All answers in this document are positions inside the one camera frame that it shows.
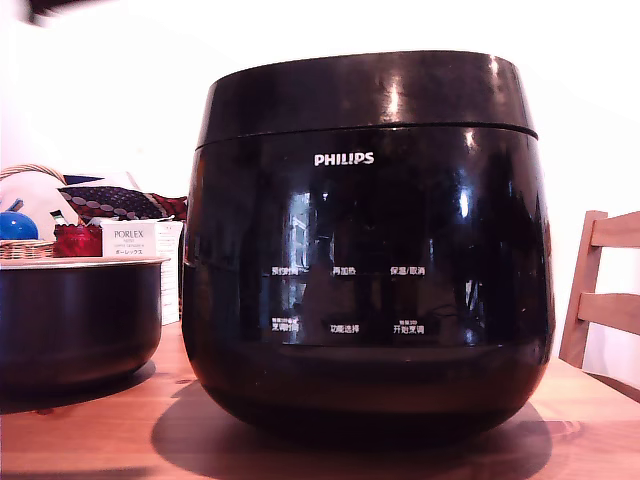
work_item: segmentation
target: black pot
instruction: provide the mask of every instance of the black pot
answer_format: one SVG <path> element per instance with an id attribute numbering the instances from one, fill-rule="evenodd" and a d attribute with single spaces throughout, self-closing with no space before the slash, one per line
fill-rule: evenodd
<path id="1" fill-rule="evenodd" d="M 404 52 L 211 87 L 183 332 L 209 394 L 284 433 L 461 438 L 519 410 L 555 320 L 516 68 Z"/>
<path id="2" fill-rule="evenodd" d="M 68 392 L 144 365 L 160 341 L 162 261 L 3 260 L 0 393 Z"/>

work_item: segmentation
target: red container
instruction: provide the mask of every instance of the red container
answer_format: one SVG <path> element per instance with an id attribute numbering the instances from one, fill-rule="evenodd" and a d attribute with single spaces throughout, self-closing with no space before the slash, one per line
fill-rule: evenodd
<path id="1" fill-rule="evenodd" d="M 56 225 L 55 257 L 101 257 L 102 229 L 85 225 Z"/>

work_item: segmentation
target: patterned fabric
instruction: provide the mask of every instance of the patterned fabric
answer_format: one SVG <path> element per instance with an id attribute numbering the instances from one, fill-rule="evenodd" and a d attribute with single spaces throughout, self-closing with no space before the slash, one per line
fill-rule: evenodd
<path id="1" fill-rule="evenodd" d="M 186 220 L 186 197 L 165 198 L 122 187 L 59 188 L 64 199 L 86 222 L 94 217 L 118 217 L 121 220 L 167 218 Z"/>

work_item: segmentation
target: blue ball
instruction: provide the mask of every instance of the blue ball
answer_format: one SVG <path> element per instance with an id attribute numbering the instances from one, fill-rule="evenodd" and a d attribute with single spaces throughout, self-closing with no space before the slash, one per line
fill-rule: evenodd
<path id="1" fill-rule="evenodd" d="M 0 213 L 0 240 L 37 240 L 38 227 L 19 212 Z"/>

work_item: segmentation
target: white wall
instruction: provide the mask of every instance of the white wall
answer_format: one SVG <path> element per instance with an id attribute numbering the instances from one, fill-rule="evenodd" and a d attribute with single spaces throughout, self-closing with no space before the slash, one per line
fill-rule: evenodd
<path id="1" fill-rule="evenodd" d="M 46 28 L 3 25 L 2 162 L 130 171 L 186 193 L 206 91 L 234 70 L 294 58 L 463 49 L 521 70 L 546 177 L 558 337 L 587 209 L 640 210 L 640 29 L 633 2 L 120 0 Z M 600 291 L 640 291 L 638 257 L 607 252 Z M 640 385 L 640 339 L 592 327 L 586 367 Z"/>

